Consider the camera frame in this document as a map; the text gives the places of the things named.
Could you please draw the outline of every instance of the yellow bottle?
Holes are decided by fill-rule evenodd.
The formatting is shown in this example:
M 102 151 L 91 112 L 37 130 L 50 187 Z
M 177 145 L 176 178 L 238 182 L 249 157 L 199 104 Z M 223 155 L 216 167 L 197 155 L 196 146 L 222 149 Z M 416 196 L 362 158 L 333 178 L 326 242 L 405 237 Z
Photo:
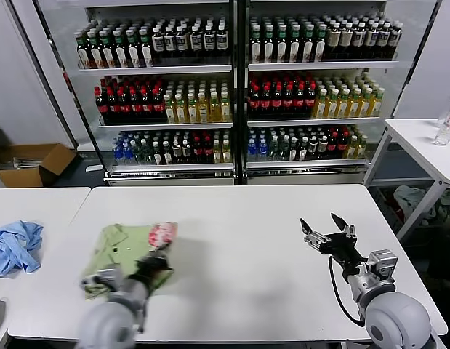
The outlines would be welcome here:
M 372 102 L 370 103 L 369 109 L 367 111 L 367 116 L 378 117 L 379 109 L 382 107 L 383 103 L 383 94 L 385 93 L 385 89 L 380 87 L 374 96 Z
M 347 109 L 348 99 L 349 99 L 349 89 L 343 89 L 341 97 L 339 98 L 338 106 L 336 108 L 336 111 L 334 112 L 336 118 L 338 119 L 344 118 Z
M 325 114 L 325 106 L 326 106 L 326 90 L 321 89 L 320 95 L 315 101 L 315 105 L 313 106 L 312 117 L 314 119 L 323 119 Z
M 334 113 L 338 108 L 338 89 L 332 89 L 329 100 L 326 101 L 324 119 L 334 119 Z
M 365 118 L 367 116 L 367 111 L 369 110 L 369 106 L 370 106 L 371 91 L 372 90 L 370 87 L 367 87 L 365 89 L 361 103 L 358 106 L 357 115 L 356 115 L 357 117 Z
M 210 121 L 222 122 L 222 111 L 218 103 L 218 94 L 216 92 L 210 93 Z
M 205 92 L 198 93 L 198 114 L 202 124 L 206 124 L 210 120 L 209 104 L 205 99 Z
M 358 87 L 354 89 L 352 97 L 347 102 L 347 108 L 345 113 L 346 118 L 356 117 L 358 106 L 361 103 L 361 92 L 362 90 L 359 89 Z

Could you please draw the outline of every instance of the bottle label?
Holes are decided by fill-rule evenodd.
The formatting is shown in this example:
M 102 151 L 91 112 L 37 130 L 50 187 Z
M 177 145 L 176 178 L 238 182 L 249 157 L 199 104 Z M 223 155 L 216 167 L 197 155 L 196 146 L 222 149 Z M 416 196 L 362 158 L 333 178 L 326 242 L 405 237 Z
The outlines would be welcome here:
M 152 66 L 152 52 L 150 52 L 150 47 L 143 47 L 142 55 L 144 56 L 145 66 L 151 67 Z
M 338 109 L 338 115 L 336 115 L 337 118 L 344 118 L 344 115 L 346 113 L 347 103 L 341 102 L 339 104 Z
M 189 109 L 189 119 L 192 124 L 197 124 L 197 111 L 195 107 L 190 107 Z
M 165 50 L 165 43 L 163 36 L 153 36 L 153 49 L 155 52 L 163 52 Z
M 205 49 L 208 51 L 215 49 L 215 35 L 214 34 L 204 34 L 204 46 L 205 46 Z
M 343 31 L 341 37 L 339 38 L 339 45 L 343 47 L 348 47 L 353 38 L 352 31 Z
M 185 116 L 184 116 L 184 109 L 176 108 L 176 115 L 178 115 L 178 122 L 180 124 L 184 124 L 186 122 L 186 119 L 185 119 Z
M 322 119 L 325 111 L 325 103 L 318 104 L 316 119 Z
M 140 67 L 139 55 L 137 54 L 137 49 L 135 47 L 129 48 L 129 55 L 131 56 L 132 66 L 134 68 Z
M 258 63 L 259 62 L 259 56 L 260 56 L 260 44 L 259 43 L 253 43 L 252 44 L 252 62 Z
M 97 68 L 103 69 L 104 65 L 103 65 L 102 56 L 100 55 L 100 51 L 98 49 L 91 49 L 91 53 L 95 60 L 95 64 L 97 65 Z
M 289 62 L 297 61 L 297 53 L 299 52 L 299 42 L 291 43 L 291 50 L 289 52 Z
M 324 54 L 325 50 L 325 41 L 319 41 L 317 42 L 316 50 L 315 50 L 315 58 L 314 62 L 321 62 L 321 58 Z
M 273 44 L 271 42 L 267 42 L 265 44 L 265 55 L 264 55 L 264 62 L 265 63 L 271 63 L 271 55 L 273 53 Z
M 284 55 L 286 53 L 286 42 L 280 42 L 278 44 L 278 53 L 276 55 L 276 62 L 282 63 L 284 62 Z
M 188 49 L 186 35 L 176 35 L 176 47 L 178 48 L 178 51 L 185 51 Z
M 166 110 L 166 118 L 168 119 L 169 124 L 174 124 L 174 111 L 171 108 L 167 108 Z
M 81 59 L 81 63 L 84 69 L 90 69 L 91 65 L 89 63 L 89 58 L 87 57 L 87 52 L 83 49 L 78 50 L 79 58 Z
M 296 150 L 293 149 L 293 150 L 289 151 L 289 160 L 294 161 L 295 159 L 296 159 Z
M 217 48 L 228 49 L 228 33 L 217 34 Z
M 312 42 L 308 41 L 304 44 L 304 52 L 302 53 L 302 61 L 308 62 L 312 53 Z
M 153 157 L 155 158 L 155 163 L 157 165 L 161 165 L 161 155 L 160 154 L 153 154 Z
M 299 160 L 302 161 L 305 159 L 305 155 L 307 154 L 307 149 L 301 149 L 299 153 Z
M 349 112 L 350 118 L 355 117 L 355 115 L 357 114 L 357 109 L 358 109 L 358 102 L 353 102 L 353 104 L 350 106 L 350 112 Z
M 118 60 L 120 61 L 120 66 L 122 68 L 128 68 L 128 61 L 126 60 L 126 55 L 124 54 L 124 49 L 118 47 L 116 49 L 116 54 L 118 55 Z
M 202 38 L 200 35 L 190 36 L 190 45 L 194 51 L 200 51 L 202 49 Z
M 107 60 L 107 65 L 109 68 L 116 68 L 115 60 L 113 59 L 113 55 L 111 53 L 111 49 L 104 48 L 103 49 L 103 55 L 105 56 L 105 59 Z
M 170 165 L 172 162 L 172 155 L 170 153 L 165 153 L 165 164 Z
M 165 49 L 169 52 L 176 51 L 176 43 L 174 42 L 173 36 L 165 36 Z

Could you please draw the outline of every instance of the beverage bottle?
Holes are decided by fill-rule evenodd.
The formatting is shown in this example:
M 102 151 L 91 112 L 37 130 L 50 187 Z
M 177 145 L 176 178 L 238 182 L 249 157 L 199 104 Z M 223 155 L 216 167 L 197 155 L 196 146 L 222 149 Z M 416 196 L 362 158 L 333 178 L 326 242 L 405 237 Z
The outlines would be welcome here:
M 92 68 L 91 62 L 89 59 L 89 56 L 91 56 L 91 55 L 89 55 L 89 53 L 88 53 L 88 52 L 90 52 L 90 50 L 89 50 L 87 43 L 84 40 L 83 33 L 81 31 L 77 31 L 74 33 L 74 36 L 76 38 L 76 43 L 78 44 L 76 51 L 78 52 L 78 56 L 81 61 L 81 64 L 80 64 L 81 68 L 83 68 L 83 69 Z
M 351 46 L 350 58 L 355 59 L 361 58 L 362 46 L 363 43 L 365 42 L 365 34 L 366 34 L 365 23 L 360 22 L 358 24 L 358 27 L 354 30 L 353 38 L 350 42 Z
M 247 145 L 247 162 L 255 162 L 257 160 L 257 146 L 254 139 L 249 140 Z
M 265 38 L 262 40 L 262 54 L 264 63 L 271 63 L 273 59 L 273 26 L 265 26 Z
M 337 132 L 332 132 L 332 135 L 328 138 L 328 145 L 326 147 L 326 157 L 328 159 L 334 159 L 336 156 L 337 138 Z
M 355 159 L 362 159 L 365 156 L 365 149 L 367 146 L 368 137 L 366 135 L 362 135 L 361 142 L 358 144 L 357 149 L 354 153 Z
M 317 158 L 323 159 L 326 156 L 326 148 L 328 147 L 328 137 L 327 136 L 321 136 L 320 139 L 318 139 L 318 146 L 317 146 Z
M 328 39 L 326 40 L 325 60 L 335 60 L 337 58 L 336 51 L 340 36 L 341 31 L 339 30 L 339 23 L 336 22 L 330 29 Z
M 300 83 L 296 94 L 292 100 L 295 113 L 302 113 L 304 111 L 304 83 Z
M 278 27 L 278 38 L 274 47 L 277 63 L 283 63 L 286 61 L 286 25 L 280 24 Z
M 326 101 L 324 119 L 334 119 L 334 113 L 338 106 L 338 89 L 332 89 L 329 100 Z
M 402 23 L 397 23 L 391 29 L 390 39 L 387 42 L 385 50 L 385 58 L 392 60 L 402 37 Z
M 127 53 L 127 47 L 124 43 L 124 38 L 121 31 L 114 31 L 115 36 L 115 50 L 116 56 L 118 58 L 118 63 L 120 68 L 129 68 L 129 54 Z
M 450 142 L 450 110 L 440 126 L 433 143 L 436 145 L 447 145 Z
M 301 57 L 303 62 L 310 62 L 313 48 L 313 24 L 305 26 L 304 44 L 302 45 Z
M 206 25 L 204 33 L 205 55 L 212 56 L 215 53 L 215 33 L 210 25 Z
M 314 62 L 321 62 L 325 50 L 326 24 L 320 24 L 317 32 L 317 40 L 314 53 Z
M 116 68 L 115 55 L 113 53 L 113 45 L 110 41 L 107 31 L 99 32 L 100 40 L 102 42 L 102 52 L 105 62 L 109 68 Z
M 286 112 L 292 111 L 292 84 L 288 84 L 283 95 L 283 109 Z
M 347 147 L 346 151 L 342 154 L 343 159 L 353 159 L 355 150 L 357 149 L 358 141 L 357 136 L 352 135 L 350 137 L 349 146 Z

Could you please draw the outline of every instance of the fridge shelf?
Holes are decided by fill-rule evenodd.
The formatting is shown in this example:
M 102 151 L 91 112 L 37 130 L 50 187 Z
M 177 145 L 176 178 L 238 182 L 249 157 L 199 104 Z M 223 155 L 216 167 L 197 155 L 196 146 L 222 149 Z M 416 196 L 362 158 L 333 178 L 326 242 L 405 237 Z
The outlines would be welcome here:
M 217 122 L 207 124 L 144 124 L 144 125 L 99 125 L 98 129 L 107 131 L 156 131 L 162 129 L 230 129 L 232 122 Z
M 189 73 L 229 73 L 231 64 L 224 65 L 177 65 L 149 68 L 114 68 L 114 69 L 80 69 L 77 74 L 90 76 L 104 75 L 155 75 L 155 74 L 189 74 Z
M 249 71 L 314 71 L 323 69 L 410 68 L 412 62 L 359 60 L 346 62 L 251 63 Z
M 258 161 L 247 162 L 248 170 L 256 169 L 314 169 L 323 167 L 367 167 L 368 159 L 330 159 L 304 161 Z
M 303 119 L 303 120 L 267 120 L 248 121 L 248 127 L 277 127 L 301 125 L 338 125 L 338 124 L 369 124 L 378 122 L 381 118 L 349 118 L 349 119 Z

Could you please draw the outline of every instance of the red bottle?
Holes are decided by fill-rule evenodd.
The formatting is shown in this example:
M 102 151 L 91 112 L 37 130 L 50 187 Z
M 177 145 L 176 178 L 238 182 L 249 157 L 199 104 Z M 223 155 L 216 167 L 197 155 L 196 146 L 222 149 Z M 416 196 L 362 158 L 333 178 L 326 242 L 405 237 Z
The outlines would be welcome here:
M 294 106 L 294 112 L 302 113 L 304 108 L 304 83 L 300 83 L 297 89 L 296 95 L 292 100 L 292 105 Z

